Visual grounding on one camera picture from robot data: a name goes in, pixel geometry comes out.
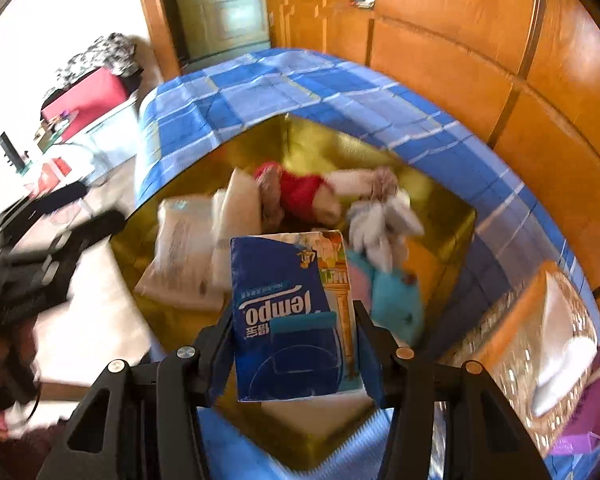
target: checkered bedspread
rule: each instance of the checkered bedspread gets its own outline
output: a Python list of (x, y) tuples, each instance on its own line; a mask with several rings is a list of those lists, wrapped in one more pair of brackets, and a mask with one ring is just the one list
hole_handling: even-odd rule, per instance
[(378, 72), (307, 50), (246, 54), (160, 85), (141, 106), (136, 199), (154, 192), (246, 127), (293, 112), (388, 148), (478, 212), (452, 299), (428, 351), (437, 356), (505, 291), (555, 260), (600, 314), (560, 229), (520, 178), (449, 114)]

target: purple package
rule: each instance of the purple package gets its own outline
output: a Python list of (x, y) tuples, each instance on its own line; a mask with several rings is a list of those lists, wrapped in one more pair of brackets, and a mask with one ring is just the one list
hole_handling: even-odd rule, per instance
[(555, 441), (551, 454), (590, 453), (600, 446), (600, 348), (591, 364), (587, 387), (573, 417)]

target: blue tissue package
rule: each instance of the blue tissue package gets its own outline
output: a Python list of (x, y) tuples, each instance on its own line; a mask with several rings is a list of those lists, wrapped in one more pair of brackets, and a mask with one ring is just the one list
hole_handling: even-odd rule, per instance
[(232, 238), (231, 270), (239, 400), (362, 386), (340, 232)]

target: gold fabric bin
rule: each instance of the gold fabric bin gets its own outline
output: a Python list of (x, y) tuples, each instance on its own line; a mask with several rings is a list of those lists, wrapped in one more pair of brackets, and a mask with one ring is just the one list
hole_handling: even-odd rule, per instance
[[(111, 239), (116, 261), (136, 305), (165, 351), (190, 344), (202, 327), (216, 322), (217, 315), (179, 310), (133, 292), (154, 257), (158, 231), (157, 210), (170, 196), (213, 194), (225, 187), (234, 168), (249, 173), (263, 162), (276, 160), (296, 173), (327, 173), (333, 170), (390, 166), (399, 185), (411, 196), (411, 206), (426, 234), (410, 242), (406, 267), (420, 280), (430, 328), (451, 294), (474, 232), (475, 211), (467, 203), (428, 176), (407, 166), (397, 155), (378, 150), (361, 140), (321, 124), (294, 116), (278, 115), (252, 126), (205, 155), (137, 209), (125, 229)], [(283, 225), (283, 230), (311, 226)], [(344, 222), (339, 228), (346, 234)], [(260, 403), (238, 403), (235, 376), (229, 378), (216, 408), (241, 433), (283, 465), (296, 470), (315, 468), (339, 447), (374, 411), (371, 403), (327, 437), (315, 438), (286, 426)]]

